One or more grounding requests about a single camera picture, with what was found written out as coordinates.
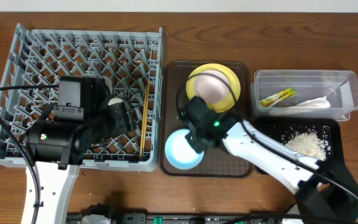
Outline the light blue bowl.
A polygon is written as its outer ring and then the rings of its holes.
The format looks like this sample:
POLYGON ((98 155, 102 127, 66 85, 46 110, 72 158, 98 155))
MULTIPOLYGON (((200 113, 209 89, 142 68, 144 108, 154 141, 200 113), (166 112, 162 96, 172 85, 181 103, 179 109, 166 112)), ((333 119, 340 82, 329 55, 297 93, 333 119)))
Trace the light blue bowl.
POLYGON ((180 170, 190 170, 203 159, 204 152, 197 153, 188 143, 185 136, 189 129, 178 129, 169 135, 165 142, 165 156, 169 163, 180 170))

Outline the pink bowl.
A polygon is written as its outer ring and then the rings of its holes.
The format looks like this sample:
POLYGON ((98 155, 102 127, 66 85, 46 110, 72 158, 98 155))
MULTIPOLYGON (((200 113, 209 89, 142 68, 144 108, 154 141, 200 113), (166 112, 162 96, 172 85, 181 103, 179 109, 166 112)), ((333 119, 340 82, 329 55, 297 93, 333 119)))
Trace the pink bowl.
POLYGON ((194 80, 196 96, 202 98, 206 103, 219 103, 229 94, 227 87, 229 80, 222 72, 206 70, 202 72, 202 75, 194 78, 194 80))

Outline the green snack wrapper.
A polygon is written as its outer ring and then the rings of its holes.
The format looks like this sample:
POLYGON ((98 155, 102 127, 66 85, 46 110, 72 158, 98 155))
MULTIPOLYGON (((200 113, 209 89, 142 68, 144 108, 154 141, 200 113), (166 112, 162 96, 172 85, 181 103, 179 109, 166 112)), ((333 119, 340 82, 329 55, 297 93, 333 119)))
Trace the green snack wrapper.
POLYGON ((276 105, 277 103, 279 103, 287 98, 293 97, 295 95, 296 95, 296 92, 294 91, 294 89, 287 88, 287 89, 282 90, 278 93, 275 93, 263 100, 260 100, 259 104, 262 107, 268 108, 268 107, 272 107, 272 106, 276 105))

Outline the white napkin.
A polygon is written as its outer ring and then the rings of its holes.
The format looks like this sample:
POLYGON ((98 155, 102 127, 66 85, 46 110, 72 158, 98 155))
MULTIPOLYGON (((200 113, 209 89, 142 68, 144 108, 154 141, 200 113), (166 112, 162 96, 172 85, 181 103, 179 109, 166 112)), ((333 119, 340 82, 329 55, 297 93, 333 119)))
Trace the white napkin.
POLYGON ((315 98, 313 100, 307 100, 307 101, 304 101, 302 103, 298 103, 295 106, 292 106, 292 108, 299 108, 299 107, 303 107, 303 108, 330 108, 331 104, 327 100, 327 98, 324 96, 324 97, 321 97, 321 98, 315 98))

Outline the cream cup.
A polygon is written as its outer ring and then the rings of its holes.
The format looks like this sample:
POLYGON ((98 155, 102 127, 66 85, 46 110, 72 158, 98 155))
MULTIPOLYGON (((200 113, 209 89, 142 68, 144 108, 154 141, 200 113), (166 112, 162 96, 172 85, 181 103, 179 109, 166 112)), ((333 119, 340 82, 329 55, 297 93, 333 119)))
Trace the cream cup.
POLYGON ((121 98, 112 98, 109 100, 108 102, 108 105, 111 106, 111 105, 115 105, 115 104, 118 104, 118 103, 122 103, 124 100, 121 99, 121 98))

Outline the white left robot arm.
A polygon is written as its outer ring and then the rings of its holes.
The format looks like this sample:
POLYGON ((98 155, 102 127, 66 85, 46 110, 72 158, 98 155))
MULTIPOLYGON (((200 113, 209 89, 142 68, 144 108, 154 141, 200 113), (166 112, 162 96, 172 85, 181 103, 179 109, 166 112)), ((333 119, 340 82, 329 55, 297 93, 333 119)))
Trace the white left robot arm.
POLYGON ((37 120, 26 132, 34 163, 26 169, 22 223, 65 223, 84 154, 96 141, 135 129, 131 105, 113 98, 90 108, 56 105, 52 121, 37 120))

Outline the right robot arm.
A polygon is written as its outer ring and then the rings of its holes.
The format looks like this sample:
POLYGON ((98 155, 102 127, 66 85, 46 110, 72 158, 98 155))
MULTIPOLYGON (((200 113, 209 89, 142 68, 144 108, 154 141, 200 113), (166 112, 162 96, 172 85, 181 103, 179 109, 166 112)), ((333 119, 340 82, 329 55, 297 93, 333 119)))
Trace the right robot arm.
POLYGON ((190 128, 186 140, 195 151, 222 143, 228 153, 261 168, 295 196, 299 212, 276 218, 311 223, 357 221, 358 183, 342 161, 319 161, 292 151, 232 113, 181 111, 179 118, 190 128))

